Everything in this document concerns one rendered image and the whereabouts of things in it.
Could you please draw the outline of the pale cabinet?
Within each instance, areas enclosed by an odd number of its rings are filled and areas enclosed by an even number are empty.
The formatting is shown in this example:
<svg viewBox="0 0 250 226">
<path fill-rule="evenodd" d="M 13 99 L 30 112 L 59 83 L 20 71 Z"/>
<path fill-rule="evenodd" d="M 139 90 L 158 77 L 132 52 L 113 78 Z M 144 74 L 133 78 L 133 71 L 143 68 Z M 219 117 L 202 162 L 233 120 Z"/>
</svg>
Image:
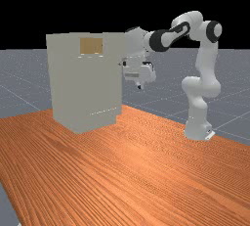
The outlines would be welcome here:
<svg viewBox="0 0 250 226">
<path fill-rule="evenodd" d="M 46 36 L 53 119 L 75 133 L 116 122 L 122 105 L 122 32 Z"/>
</svg>

